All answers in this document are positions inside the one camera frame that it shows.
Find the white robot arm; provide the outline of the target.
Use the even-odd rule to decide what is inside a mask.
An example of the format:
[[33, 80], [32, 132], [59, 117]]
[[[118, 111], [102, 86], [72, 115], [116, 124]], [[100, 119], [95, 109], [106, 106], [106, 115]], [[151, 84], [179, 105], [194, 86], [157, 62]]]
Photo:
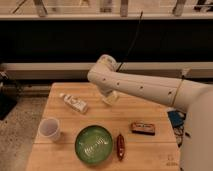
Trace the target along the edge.
[[125, 74], [117, 62], [101, 55], [87, 74], [104, 98], [113, 91], [141, 97], [186, 113], [181, 171], [213, 171], [213, 85], [186, 79]]

